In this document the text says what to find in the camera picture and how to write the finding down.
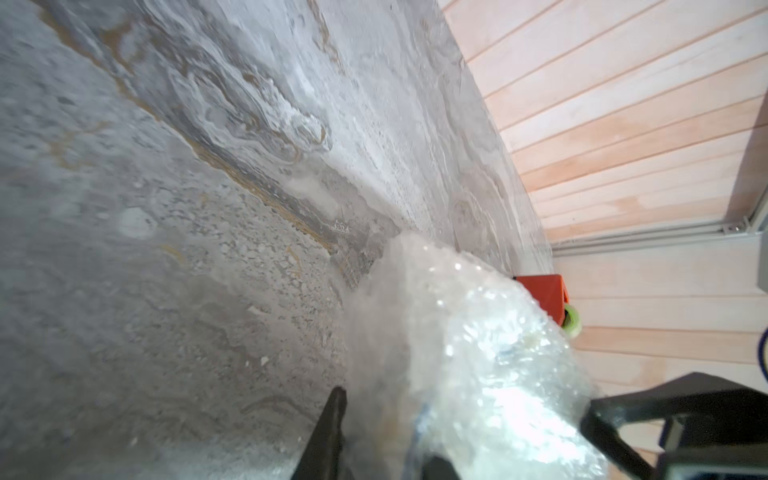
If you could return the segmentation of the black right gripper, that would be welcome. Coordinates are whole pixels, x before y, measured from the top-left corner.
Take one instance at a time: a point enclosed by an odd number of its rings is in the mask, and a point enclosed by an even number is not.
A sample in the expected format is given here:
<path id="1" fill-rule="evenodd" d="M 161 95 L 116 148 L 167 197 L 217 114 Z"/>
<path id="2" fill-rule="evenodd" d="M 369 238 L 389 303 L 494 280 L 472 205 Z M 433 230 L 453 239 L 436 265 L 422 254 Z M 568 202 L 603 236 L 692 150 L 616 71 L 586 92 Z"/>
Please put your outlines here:
<path id="1" fill-rule="evenodd" d="M 662 420 L 662 452 L 650 464 L 619 435 Z M 765 479 L 767 395 L 704 373 L 590 401 L 581 434 L 631 479 Z"/>

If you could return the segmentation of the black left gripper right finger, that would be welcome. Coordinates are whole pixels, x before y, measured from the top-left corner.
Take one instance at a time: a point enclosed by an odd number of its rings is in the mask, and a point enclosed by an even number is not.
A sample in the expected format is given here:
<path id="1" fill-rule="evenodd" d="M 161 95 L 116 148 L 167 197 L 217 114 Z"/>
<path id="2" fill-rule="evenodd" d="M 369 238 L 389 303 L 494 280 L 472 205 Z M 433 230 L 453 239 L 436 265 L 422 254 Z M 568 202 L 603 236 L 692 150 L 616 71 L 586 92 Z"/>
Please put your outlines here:
<path id="1" fill-rule="evenodd" d="M 427 459 L 421 468 L 422 480 L 459 480 L 452 463 L 440 456 Z"/>

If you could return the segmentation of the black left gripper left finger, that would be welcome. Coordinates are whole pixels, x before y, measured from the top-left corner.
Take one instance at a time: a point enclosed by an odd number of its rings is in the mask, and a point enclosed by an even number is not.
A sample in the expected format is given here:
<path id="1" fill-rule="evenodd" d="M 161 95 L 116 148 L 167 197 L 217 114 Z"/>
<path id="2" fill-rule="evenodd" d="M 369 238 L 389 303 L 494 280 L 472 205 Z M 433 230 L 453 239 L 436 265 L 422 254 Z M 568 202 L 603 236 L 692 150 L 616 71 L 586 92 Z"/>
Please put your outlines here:
<path id="1" fill-rule="evenodd" d="M 344 477 L 341 453 L 346 409 L 347 392 L 336 386 L 328 396 L 291 480 L 338 480 Z"/>

